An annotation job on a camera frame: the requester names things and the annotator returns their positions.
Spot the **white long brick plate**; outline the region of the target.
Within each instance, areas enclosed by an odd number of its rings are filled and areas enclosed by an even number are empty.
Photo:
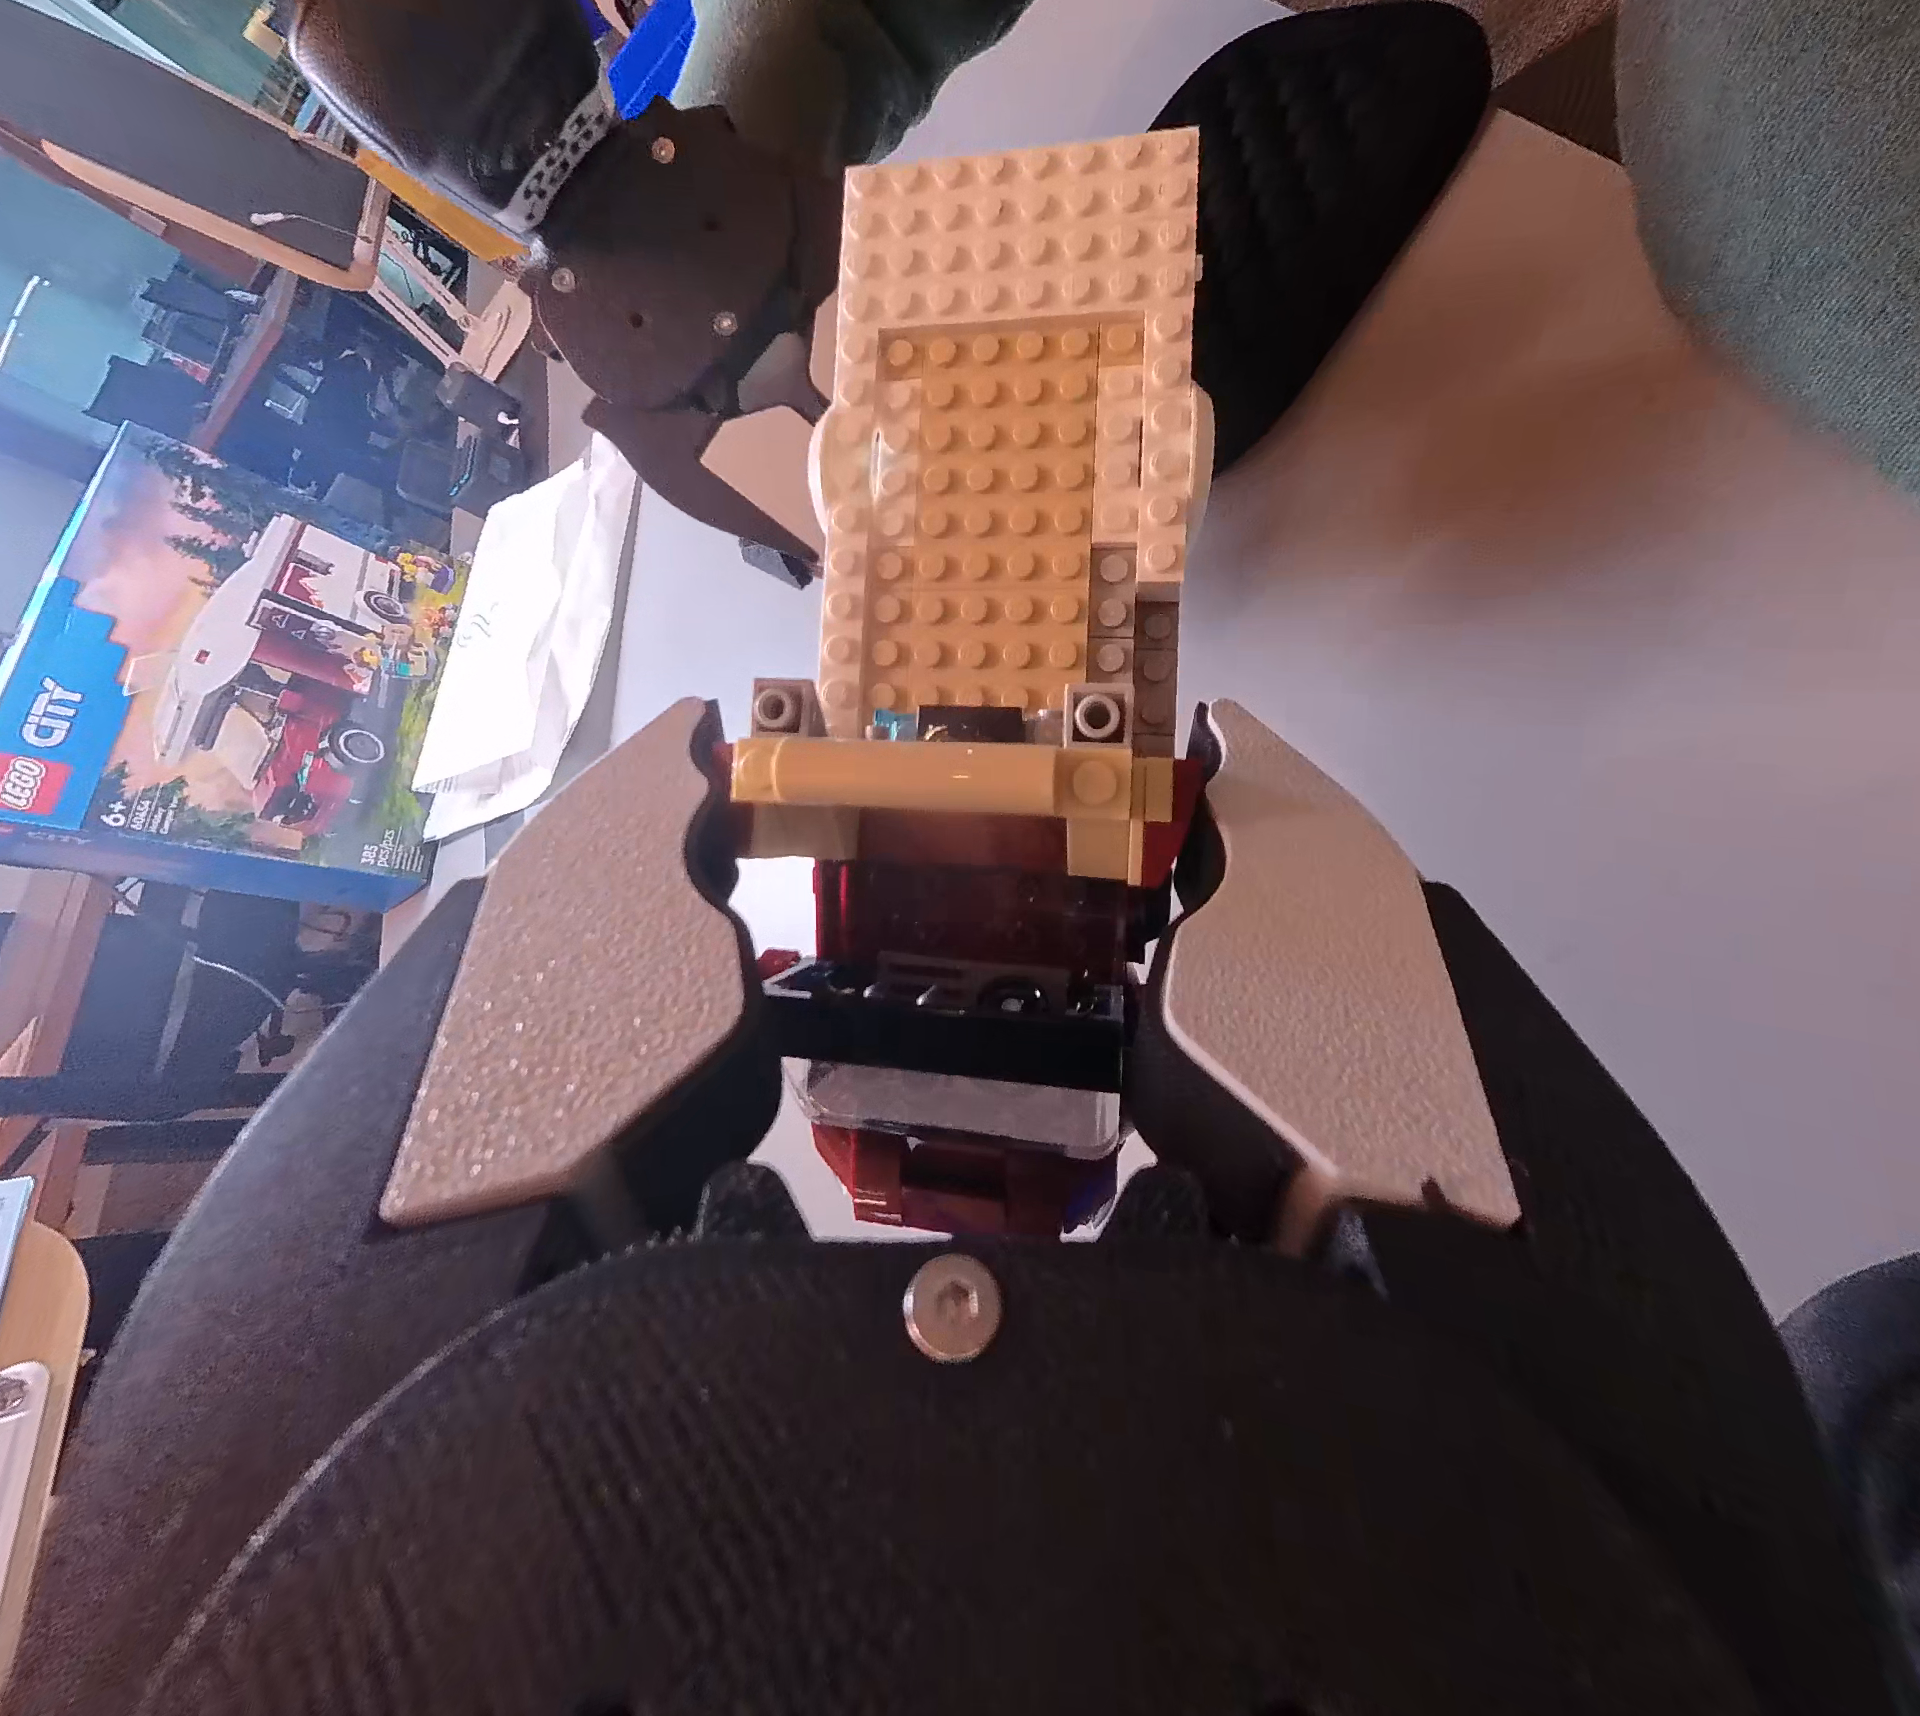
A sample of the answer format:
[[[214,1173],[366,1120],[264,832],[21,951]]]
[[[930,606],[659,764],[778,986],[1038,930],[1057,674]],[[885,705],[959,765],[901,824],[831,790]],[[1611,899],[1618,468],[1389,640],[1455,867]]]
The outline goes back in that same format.
[[[1155,241],[1131,255],[1112,233],[996,230],[848,236],[836,303],[856,323],[960,326],[1028,315],[1108,315],[1192,301],[1202,260]]]
[[[951,154],[846,173],[856,237],[1086,231],[1182,250],[1197,230],[1201,131],[1152,129],[1101,142]]]

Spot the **black office chair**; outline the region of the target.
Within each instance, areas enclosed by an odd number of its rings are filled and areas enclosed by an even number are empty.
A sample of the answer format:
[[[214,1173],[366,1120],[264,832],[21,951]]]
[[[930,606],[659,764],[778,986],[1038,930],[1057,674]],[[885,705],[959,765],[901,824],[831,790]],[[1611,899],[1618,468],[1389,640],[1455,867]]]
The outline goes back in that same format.
[[[300,0],[292,50],[360,144],[522,241],[616,124],[580,0]]]

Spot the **printed paper bag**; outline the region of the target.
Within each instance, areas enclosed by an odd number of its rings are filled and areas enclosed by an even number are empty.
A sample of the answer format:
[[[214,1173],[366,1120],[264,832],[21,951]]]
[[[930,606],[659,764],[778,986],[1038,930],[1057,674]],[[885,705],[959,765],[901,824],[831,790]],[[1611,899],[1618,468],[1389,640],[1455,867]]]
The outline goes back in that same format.
[[[595,431],[486,516],[414,774],[426,840],[524,811],[555,784],[610,635],[637,483]]]

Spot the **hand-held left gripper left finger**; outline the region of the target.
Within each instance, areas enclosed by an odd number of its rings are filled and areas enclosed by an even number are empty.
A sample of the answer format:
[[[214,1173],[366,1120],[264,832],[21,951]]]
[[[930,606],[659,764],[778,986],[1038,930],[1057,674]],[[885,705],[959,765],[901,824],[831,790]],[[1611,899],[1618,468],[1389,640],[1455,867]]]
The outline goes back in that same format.
[[[396,1145],[396,1228],[576,1197],[595,1228],[688,1228],[778,1111],[717,703],[628,736],[486,877]]]

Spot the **blue toy set box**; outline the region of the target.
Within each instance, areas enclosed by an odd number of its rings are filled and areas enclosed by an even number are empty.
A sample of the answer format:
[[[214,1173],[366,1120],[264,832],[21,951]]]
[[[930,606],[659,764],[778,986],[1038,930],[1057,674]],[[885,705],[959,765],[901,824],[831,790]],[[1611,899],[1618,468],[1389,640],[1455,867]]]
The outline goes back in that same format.
[[[3,861],[409,899],[469,566],[121,425],[5,658]]]

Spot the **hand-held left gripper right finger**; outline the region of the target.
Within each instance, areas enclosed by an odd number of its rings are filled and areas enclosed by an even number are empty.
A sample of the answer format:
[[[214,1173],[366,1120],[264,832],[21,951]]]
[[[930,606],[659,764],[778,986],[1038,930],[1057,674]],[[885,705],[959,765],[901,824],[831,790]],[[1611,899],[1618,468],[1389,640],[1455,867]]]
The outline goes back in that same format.
[[[1126,1082],[1229,1231],[1309,1256],[1350,1205],[1491,1230],[1522,1202],[1412,857],[1235,699]]]

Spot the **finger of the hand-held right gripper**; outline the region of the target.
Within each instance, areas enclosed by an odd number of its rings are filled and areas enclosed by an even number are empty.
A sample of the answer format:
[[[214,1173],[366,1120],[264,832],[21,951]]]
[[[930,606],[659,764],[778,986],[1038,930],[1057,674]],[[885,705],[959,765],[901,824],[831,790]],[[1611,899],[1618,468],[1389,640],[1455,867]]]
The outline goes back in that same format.
[[[828,393],[813,382],[811,341],[801,331],[772,335],[752,362],[742,351],[724,354],[708,371],[712,428],[767,408],[792,408],[809,423],[828,408]]]
[[[647,409],[591,399],[586,425],[605,436],[664,503],[738,543],[742,560],[791,588],[820,574],[820,542],[722,478],[708,465],[708,448],[722,417],[704,408]]]

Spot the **toy brick truck model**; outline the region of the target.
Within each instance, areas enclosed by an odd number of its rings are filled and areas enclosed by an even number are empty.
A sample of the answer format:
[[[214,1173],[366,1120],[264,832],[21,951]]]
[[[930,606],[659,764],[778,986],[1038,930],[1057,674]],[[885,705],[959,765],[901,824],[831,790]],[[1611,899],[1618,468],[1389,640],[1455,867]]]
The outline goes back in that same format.
[[[811,474],[815,679],[755,683],[731,796],[806,860],[763,960],[856,1219],[1057,1239],[1115,1197],[1142,966],[1204,792],[1182,596],[1213,481],[1188,303],[856,323]]]

